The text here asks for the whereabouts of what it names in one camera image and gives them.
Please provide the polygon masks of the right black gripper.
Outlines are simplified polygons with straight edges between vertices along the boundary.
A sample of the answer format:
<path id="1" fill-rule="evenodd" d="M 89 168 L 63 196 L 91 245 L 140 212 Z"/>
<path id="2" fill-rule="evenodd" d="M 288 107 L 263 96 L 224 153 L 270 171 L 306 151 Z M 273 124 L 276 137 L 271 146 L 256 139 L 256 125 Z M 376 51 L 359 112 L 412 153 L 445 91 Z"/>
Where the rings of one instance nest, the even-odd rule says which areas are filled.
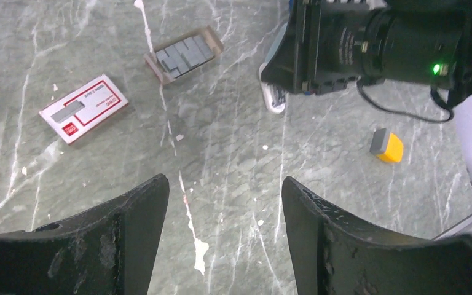
<path id="1" fill-rule="evenodd" d="M 361 81 L 422 84 L 472 95 L 472 1 L 293 1 L 261 79 L 292 94 L 327 94 Z"/>

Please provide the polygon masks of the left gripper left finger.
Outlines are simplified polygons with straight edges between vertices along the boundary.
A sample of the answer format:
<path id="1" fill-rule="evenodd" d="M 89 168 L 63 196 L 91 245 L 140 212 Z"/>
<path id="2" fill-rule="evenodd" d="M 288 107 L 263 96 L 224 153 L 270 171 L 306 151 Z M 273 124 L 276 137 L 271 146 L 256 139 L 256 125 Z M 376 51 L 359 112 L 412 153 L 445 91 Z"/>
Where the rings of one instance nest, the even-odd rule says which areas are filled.
<path id="1" fill-rule="evenodd" d="M 0 234 L 0 294 L 146 294 L 169 192 L 159 174 L 74 216 Z"/>

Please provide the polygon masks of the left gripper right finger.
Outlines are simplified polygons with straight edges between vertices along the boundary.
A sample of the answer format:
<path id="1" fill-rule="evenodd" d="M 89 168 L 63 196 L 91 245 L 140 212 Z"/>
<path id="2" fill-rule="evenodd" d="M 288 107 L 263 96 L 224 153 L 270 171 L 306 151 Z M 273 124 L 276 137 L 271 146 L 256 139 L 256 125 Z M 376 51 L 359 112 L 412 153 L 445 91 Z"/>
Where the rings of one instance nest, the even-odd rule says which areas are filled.
<path id="1" fill-rule="evenodd" d="M 438 240 L 394 232 L 292 177 L 281 197 L 299 294 L 472 294 L 472 232 Z"/>

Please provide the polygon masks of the red white staple box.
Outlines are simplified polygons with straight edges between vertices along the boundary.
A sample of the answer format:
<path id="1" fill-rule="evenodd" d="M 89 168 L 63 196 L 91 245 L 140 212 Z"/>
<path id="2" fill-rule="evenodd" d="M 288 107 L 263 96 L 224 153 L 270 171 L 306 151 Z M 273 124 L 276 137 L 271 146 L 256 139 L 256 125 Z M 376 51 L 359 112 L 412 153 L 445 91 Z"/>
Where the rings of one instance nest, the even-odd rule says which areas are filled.
<path id="1" fill-rule="evenodd" d="M 46 106 L 39 115 L 66 144 L 72 144 L 126 105 L 126 97 L 102 74 Z"/>

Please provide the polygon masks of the light blue eraser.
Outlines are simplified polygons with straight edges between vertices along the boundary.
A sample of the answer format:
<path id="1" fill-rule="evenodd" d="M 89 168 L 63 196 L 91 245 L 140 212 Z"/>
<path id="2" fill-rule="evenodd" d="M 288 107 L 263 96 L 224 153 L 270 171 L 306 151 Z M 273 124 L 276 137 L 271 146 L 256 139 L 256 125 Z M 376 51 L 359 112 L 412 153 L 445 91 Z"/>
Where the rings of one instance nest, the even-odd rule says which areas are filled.
<path id="1" fill-rule="evenodd" d="M 264 99 L 265 106 L 268 111 L 270 111 L 273 114 L 281 114 L 285 108 L 286 108 L 286 101 L 288 98 L 288 93 L 285 92 L 283 89 L 280 87 L 277 87 L 272 84 L 268 84 L 262 81 L 262 72 L 268 65 L 269 61 L 272 59 L 272 57 L 275 55 L 277 52 L 280 42 L 283 39 L 285 32 L 286 32 L 286 27 L 287 23 L 285 23 L 279 30 L 278 34 L 276 35 L 266 57 L 264 62 L 260 65 L 258 69 L 258 77 L 261 85 L 261 90 L 262 90 L 262 97 Z"/>

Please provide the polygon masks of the staple tray with staples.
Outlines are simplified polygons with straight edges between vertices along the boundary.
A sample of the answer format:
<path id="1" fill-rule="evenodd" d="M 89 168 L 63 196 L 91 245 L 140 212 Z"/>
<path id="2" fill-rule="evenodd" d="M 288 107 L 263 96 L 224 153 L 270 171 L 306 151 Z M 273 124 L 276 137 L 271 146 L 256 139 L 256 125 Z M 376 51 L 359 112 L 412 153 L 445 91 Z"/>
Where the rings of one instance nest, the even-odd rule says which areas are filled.
<path id="1" fill-rule="evenodd" d="M 155 47 L 144 59 L 159 82 L 170 84 L 218 58 L 224 45 L 211 26 L 193 29 Z"/>

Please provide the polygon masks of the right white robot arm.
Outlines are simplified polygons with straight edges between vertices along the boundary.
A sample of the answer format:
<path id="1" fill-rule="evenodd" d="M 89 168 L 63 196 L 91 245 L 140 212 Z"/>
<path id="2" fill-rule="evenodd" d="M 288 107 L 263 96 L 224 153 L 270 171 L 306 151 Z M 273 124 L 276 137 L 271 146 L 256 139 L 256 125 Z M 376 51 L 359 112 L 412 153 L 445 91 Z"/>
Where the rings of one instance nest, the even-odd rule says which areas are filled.
<path id="1" fill-rule="evenodd" d="M 472 181 L 472 1 L 291 1 L 289 20 L 259 68 L 265 103 L 283 112 L 288 94 L 324 95 L 351 82 L 427 85 L 454 120 Z"/>

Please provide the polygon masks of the orange yellow block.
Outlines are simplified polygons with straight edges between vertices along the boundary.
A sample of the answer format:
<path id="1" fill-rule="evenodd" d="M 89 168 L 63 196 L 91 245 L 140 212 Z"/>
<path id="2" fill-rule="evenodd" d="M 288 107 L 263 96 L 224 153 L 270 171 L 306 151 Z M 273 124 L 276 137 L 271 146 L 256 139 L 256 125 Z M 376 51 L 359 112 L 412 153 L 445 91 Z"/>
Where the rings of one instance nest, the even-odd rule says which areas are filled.
<path id="1" fill-rule="evenodd" d="M 404 144 L 394 133 L 381 128 L 374 132 L 369 151 L 385 163 L 400 163 Z"/>

